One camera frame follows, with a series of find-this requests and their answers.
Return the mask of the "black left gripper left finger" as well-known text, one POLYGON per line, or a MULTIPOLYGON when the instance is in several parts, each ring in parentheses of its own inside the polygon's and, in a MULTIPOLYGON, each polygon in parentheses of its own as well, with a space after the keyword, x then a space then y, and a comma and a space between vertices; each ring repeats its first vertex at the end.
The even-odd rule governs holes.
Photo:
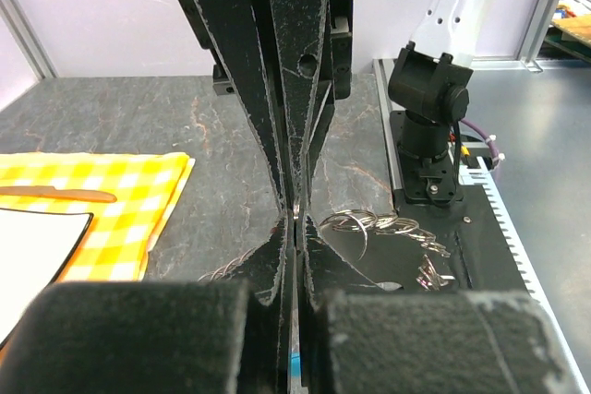
POLYGON ((216 282, 218 393, 289 391, 293 267, 293 223, 281 217, 269 239, 216 282))

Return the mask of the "metal key organizer blue handle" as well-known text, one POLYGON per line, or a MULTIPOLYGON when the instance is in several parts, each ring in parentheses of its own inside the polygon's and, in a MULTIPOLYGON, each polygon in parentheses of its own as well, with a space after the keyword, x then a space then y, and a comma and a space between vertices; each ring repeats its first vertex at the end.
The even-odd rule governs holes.
MULTIPOLYGON (((459 271, 452 270, 452 241, 442 240, 419 221, 396 210, 375 214, 365 209, 337 211, 316 223, 320 237, 382 291, 440 291, 459 288, 459 271)), ((198 281, 216 281, 240 265, 233 258, 198 281)))

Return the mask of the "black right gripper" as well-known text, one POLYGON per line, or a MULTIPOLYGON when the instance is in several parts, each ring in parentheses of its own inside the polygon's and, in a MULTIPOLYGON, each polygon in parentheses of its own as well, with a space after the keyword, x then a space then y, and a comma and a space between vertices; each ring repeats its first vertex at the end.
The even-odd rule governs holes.
MULTIPOLYGON (((193 0, 177 1, 199 45, 213 56, 215 93, 229 95, 235 91, 241 101, 266 157, 276 205, 280 211, 285 210, 271 87, 252 0, 194 0, 197 7, 193 0)), ((332 119, 332 82, 321 77, 326 65, 323 53, 330 42, 329 3, 333 90, 335 98, 342 100, 351 92, 353 0, 269 2, 283 92, 292 214, 304 217, 311 202, 316 163, 332 119)))

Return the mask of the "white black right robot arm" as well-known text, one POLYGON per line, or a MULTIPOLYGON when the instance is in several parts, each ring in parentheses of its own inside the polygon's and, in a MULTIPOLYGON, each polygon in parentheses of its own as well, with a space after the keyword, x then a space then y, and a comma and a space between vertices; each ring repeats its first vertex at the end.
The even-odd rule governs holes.
MULTIPOLYGON (((354 0, 177 1, 220 92, 241 102, 278 209, 300 215, 334 104, 350 94, 354 0)), ((461 196, 447 141, 466 114, 489 3, 431 0, 395 60, 387 95, 404 109, 394 142, 410 203, 445 208, 461 196)))

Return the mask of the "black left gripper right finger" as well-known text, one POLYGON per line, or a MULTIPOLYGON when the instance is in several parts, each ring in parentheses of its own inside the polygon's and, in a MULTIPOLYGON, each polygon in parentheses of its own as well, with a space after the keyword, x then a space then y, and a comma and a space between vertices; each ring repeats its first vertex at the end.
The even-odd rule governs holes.
POLYGON ((374 294, 381 288, 320 237, 310 216, 297 224, 295 246, 301 383, 310 393, 319 393, 331 376, 323 356, 327 350, 322 324, 325 296, 338 290, 374 294))

